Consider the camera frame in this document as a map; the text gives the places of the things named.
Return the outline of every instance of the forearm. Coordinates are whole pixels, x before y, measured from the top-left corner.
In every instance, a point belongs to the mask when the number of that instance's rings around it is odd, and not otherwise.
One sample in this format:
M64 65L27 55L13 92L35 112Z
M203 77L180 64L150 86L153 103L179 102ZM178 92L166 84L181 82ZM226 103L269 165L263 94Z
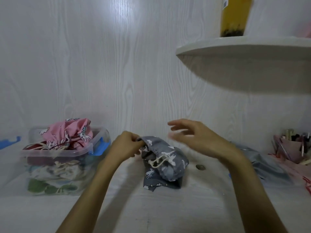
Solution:
M251 162L239 151L226 162L246 233L287 232Z
M56 233L92 232L110 180L120 163L107 155L92 182L82 193Z

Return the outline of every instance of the person's left hand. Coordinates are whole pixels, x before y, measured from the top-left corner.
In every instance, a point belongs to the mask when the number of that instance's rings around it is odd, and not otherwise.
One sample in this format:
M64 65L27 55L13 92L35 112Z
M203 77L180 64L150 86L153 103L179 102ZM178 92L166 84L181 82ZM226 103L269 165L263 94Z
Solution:
M144 141L136 141L139 135L124 131L111 144L109 156L112 156L120 163L130 157L134 157L138 150L145 145Z

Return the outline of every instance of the pen holder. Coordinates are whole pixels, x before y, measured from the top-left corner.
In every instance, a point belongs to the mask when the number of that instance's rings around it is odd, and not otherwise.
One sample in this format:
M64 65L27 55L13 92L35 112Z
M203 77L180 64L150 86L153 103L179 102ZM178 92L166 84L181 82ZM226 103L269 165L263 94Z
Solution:
M304 157L301 155L302 142L289 141L277 135L274 135L273 139L277 145L277 153L294 163L303 160Z

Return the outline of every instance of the curved corner shelf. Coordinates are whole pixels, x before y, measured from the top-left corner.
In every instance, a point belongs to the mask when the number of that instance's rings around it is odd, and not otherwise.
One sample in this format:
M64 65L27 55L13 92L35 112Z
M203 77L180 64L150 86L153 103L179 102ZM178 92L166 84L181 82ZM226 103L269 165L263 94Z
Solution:
M179 47L176 55L200 55L273 60L311 60L311 39L254 38L208 39Z

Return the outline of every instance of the yellow container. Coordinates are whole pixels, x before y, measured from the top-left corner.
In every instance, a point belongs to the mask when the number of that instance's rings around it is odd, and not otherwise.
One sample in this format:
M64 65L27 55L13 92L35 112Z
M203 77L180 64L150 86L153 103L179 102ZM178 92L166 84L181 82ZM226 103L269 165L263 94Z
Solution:
M221 37L243 36L252 0L223 0Z

